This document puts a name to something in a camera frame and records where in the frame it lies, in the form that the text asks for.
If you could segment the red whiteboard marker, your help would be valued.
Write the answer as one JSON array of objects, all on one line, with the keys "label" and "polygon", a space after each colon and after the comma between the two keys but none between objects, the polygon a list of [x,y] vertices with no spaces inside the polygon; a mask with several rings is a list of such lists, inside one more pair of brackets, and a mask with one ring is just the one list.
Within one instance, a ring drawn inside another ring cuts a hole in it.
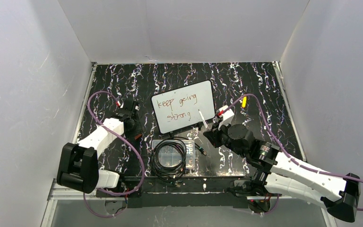
[{"label": "red whiteboard marker", "polygon": [[207,121],[205,120],[205,117],[203,116],[203,113],[198,109],[198,112],[199,112],[199,115],[200,115],[200,117],[201,117],[201,121],[202,121],[202,123],[203,123],[203,126],[204,126],[204,128],[205,129],[207,129],[208,128],[208,123],[207,123]]}]

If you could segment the small white whiteboard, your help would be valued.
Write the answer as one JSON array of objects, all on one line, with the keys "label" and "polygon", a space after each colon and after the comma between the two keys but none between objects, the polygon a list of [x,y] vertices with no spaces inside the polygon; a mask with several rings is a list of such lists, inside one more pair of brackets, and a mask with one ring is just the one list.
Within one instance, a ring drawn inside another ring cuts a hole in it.
[{"label": "small white whiteboard", "polygon": [[198,109],[206,121],[216,115],[210,80],[153,95],[151,104],[161,134],[202,122]]}]

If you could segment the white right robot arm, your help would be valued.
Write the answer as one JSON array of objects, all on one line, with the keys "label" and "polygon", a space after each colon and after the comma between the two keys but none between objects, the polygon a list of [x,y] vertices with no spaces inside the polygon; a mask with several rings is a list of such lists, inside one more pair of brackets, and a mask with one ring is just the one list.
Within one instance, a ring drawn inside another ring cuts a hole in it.
[{"label": "white right robot arm", "polygon": [[215,147],[225,146],[257,171],[252,183],[271,194],[284,194],[320,206],[333,217],[353,223],[360,197],[359,176],[331,173],[294,157],[271,143],[256,139],[242,124],[222,125],[203,135]]}]

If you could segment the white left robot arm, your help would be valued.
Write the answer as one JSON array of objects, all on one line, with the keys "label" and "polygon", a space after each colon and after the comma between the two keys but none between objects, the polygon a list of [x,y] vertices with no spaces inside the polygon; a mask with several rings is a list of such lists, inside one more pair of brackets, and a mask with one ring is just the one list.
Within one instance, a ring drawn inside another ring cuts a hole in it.
[{"label": "white left robot arm", "polygon": [[91,134],[78,143],[63,146],[57,183],[80,192],[114,189],[121,183],[121,175],[98,167],[99,156],[117,139],[113,133],[121,135],[134,145],[143,133],[138,111],[139,103],[126,100],[114,114],[104,120]]}]

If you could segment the clear plastic parts box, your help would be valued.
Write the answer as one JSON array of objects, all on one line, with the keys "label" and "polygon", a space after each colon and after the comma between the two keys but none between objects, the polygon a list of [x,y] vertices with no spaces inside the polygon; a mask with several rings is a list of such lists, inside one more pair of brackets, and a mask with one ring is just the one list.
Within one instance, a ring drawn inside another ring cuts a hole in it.
[{"label": "clear plastic parts box", "polygon": [[164,140],[164,142],[163,140],[153,140],[151,148],[157,152],[157,160],[162,166],[177,166],[185,155],[186,169],[194,170],[196,168],[196,149],[193,140],[175,139]]}]

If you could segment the aluminium front rail frame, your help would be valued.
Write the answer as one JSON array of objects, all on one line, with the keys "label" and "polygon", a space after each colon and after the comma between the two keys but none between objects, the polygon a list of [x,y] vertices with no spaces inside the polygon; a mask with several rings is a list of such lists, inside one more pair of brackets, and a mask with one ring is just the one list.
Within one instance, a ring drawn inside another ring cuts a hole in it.
[{"label": "aluminium front rail frame", "polygon": [[[107,189],[113,193],[121,193],[124,190],[133,189],[140,182],[141,177],[126,176],[121,178],[118,187],[114,189]],[[145,177],[142,186],[128,195],[129,198],[141,197],[145,194],[222,194],[232,193],[237,197],[267,197],[274,198],[277,194],[286,195],[287,192],[277,192],[270,196],[263,185],[251,182],[249,178],[242,176],[213,176],[213,177],[182,177],[176,182],[169,183],[159,179],[158,177],[149,176]],[[61,186],[54,180],[49,198],[54,199],[70,199],[73,197],[82,196],[82,192]],[[110,197],[112,195],[102,191],[94,190],[89,197]]]}]

